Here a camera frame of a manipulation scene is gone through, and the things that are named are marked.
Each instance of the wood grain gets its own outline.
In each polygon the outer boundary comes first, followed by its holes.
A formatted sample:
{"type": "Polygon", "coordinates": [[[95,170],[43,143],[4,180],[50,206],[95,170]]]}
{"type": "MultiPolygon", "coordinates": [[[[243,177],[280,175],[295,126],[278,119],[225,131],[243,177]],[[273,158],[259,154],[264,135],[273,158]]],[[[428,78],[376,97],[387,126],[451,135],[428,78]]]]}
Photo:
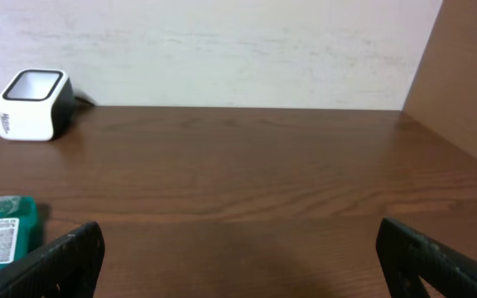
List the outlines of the wood grain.
{"type": "Polygon", "coordinates": [[[95,108],[0,139],[7,194],[99,221],[97,297],[387,296],[383,216],[477,259],[477,160],[400,112],[95,108]]]}
{"type": "Polygon", "coordinates": [[[477,1],[445,1],[404,110],[477,158],[477,1]]]}

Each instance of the white device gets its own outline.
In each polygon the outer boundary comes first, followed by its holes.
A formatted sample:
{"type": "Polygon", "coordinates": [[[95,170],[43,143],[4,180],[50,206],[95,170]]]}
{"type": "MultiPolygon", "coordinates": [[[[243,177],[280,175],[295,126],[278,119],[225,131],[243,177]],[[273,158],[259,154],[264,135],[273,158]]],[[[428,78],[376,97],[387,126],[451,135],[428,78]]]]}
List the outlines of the white device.
{"type": "Polygon", "coordinates": [[[0,94],[0,137],[48,141],[69,124],[75,97],[63,70],[23,70],[0,94]]]}

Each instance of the black trim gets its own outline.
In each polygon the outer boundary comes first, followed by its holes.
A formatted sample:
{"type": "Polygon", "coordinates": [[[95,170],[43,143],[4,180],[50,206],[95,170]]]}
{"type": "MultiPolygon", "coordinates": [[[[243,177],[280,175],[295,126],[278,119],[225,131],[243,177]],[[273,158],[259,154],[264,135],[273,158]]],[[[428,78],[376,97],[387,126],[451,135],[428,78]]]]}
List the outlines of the black trim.
{"type": "Polygon", "coordinates": [[[12,83],[10,84],[10,86],[8,86],[7,90],[5,90],[5,93],[3,94],[3,99],[6,99],[6,100],[18,100],[18,101],[42,101],[42,100],[46,100],[48,99],[52,94],[53,94],[53,91],[55,90],[56,86],[58,86],[58,83],[60,82],[60,80],[62,79],[62,77],[64,76],[64,74],[61,72],[61,71],[58,71],[58,70],[23,70],[20,74],[17,75],[17,77],[12,81],[12,83]],[[9,98],[8,97],[8,93],[10,92],[10,90],[12,90],[12,88],[14,87],[14,85],[17,83],[17,81],[22,77],[23,74],[25,74],[26,72],[31,72],[31,71],[34,71],[34,72],[43,72],[43,73],[56,73],[58,74],[58,79],[56,79],[56,82],[55,84],[53,85],[53,87],[51,88],[51,90],[49,90],[49,93],[47,94],[47,96],[45,96],[43,99],[16,99],[16,98],[9,98]]]}
{"type": "Polygon", "coordinates": [[[430,298],[421,279],[444,297],[477,298],[477,261],[395,219],[382,220],[377,254],[392,298],[430,298]]]}

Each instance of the brown wooden shelf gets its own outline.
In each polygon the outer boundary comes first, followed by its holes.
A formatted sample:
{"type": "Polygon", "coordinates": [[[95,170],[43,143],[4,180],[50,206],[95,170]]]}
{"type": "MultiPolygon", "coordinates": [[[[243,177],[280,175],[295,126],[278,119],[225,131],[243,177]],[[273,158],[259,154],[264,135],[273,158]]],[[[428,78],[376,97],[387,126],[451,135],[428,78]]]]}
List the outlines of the brown wooden shelf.
{"type": "Polygon", "coordinates": [[[97,297],[387,296],[384,216],[477,259],[477,160],[400,112],[99,107],[0,139],[14,194],[100,223],[97,297]]]}

